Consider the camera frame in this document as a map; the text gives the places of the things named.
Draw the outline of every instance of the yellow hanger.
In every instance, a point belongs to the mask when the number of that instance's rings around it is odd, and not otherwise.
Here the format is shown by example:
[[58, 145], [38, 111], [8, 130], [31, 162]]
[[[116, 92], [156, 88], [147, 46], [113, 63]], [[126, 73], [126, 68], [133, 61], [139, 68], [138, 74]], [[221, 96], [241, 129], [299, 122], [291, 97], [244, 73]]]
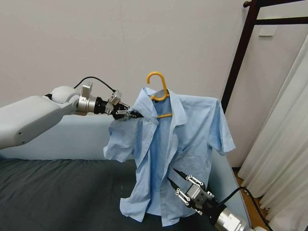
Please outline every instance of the yellow hanger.
[[[162, 98], [157, 98], [156, 96], [152, 95], [151, 96], [151, 100], [156, 100], [156, 101], [162, 101], [165, 100], [167, 97], [169, 97], [169, 93], [167, 90], [167, 86], [166, 86], [166, 82], [165, 82], [165, 78], [163, 76], [162, 73], [158, 72], [158, 71], [152, 71], [148, 77], [146, 78], [146, 82], [149, 84], [150, 83], [150, 77], [154, 76], [154, 75], [158, 75], [161, 80], [162, 80], [162, 84], [163, 84], [163, 88], [164, 88], [164, 96]], [[172, 116], [172, 114], [163, 114], [163, 115], [159, 115], [158, 118], [164, 118], [164, 117], [170, 117]]]

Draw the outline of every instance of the white wall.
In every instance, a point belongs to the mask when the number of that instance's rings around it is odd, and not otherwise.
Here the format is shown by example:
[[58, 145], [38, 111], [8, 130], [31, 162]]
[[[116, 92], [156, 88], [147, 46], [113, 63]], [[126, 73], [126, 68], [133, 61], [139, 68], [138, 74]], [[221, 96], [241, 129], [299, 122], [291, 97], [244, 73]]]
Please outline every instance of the white wall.
[[[221, 98], [243, 1], [0, 0], [0, 106], [86, 76], [101, 77], [133, 104], [154, 70], [177, 93]], [[304, 26], [279, 27], [272, 39], [254, 32], [227, 111], [233, 165], [247, 154], [306, 33]], [[150, 87], [160, 89], [159, 78]], [[93, 95], [109, 94], [94, 82]]]
[[[308, 16], [308, 1], [262, 8], [259, 18]], [[226, 112], [236, 149], [232, 166], [242, 165], [270, 112], [304, 39], [308, 25], [278, 26], [271, 38], [252, 34], [241, 71]]]

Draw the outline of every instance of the dark wooden rack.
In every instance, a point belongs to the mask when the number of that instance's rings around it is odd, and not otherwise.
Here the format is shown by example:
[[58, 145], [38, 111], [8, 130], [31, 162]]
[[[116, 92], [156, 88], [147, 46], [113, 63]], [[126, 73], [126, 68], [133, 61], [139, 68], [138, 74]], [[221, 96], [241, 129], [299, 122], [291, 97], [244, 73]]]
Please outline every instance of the dark wooden rack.
[[273, 19], [257, 19], [260, 8], [286, 4], [304, 0], [252, 0], [244, 2], [243, 6], [249, 7], [246, 21], [243, 27], [242, 35], [237, 47], [232, 67], [227, 80], [226, 88], [222, 96], [221, 104], [223, 111], [226, 112], [229, 100], [240, 72], [241, 65], [251, 38], [251, 34], [255, 25], [295, 25], [308, 24], [308, 17], [292, 17], [292, 18], [273, 18]]

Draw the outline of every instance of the shirt sleeve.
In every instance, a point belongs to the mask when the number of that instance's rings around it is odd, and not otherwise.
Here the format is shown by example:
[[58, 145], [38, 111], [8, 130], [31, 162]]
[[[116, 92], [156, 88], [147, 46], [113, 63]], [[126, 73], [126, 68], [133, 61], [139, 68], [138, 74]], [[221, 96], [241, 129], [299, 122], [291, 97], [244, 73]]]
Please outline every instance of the shirt sleeve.
[[235, 145], [219, 100], [214, 104], [210, 119], [208, 144], [216, 149], [219, 154], [226, 155], [227, 152], [235, 148]]
[[132, 120], [114, 120], [109, 126], [110, 140], [104, 147], [104, 157], [119, 162], [126, 161], [136, 145], [136, 134]]

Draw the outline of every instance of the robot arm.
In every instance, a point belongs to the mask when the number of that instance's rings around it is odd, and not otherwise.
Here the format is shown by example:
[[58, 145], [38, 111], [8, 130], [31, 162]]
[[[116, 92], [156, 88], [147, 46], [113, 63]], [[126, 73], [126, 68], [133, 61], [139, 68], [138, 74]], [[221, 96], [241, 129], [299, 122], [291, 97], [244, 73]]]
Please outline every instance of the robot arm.
[[180, 190], [179, 186], [168, 178], [171, 186], [176, 191], [175, 194], [187, 207], [194, 209], [199, 215], [205, 215], [209, 222], [219, 231], [266, 231], [261, 227], [254, 230], [249, 228], [248, 224], [236, 214], [233, 214], [228, 208], [218, 203], [214, 195], [205, 190], [203, 182], [192, 175], [174, 169], [183, 179], [192, 183], [186, 193]]
[[0, 149], [28, 143], [58, 124], [64, 115], [112, 115], [115, 119], [137, 118], [114, 91], [108, 101], [91, 96], [92, 83], [82, 86], [81, 94], [72, 87], [55, 88], [43, 97], [31, 96], [0, 108]]

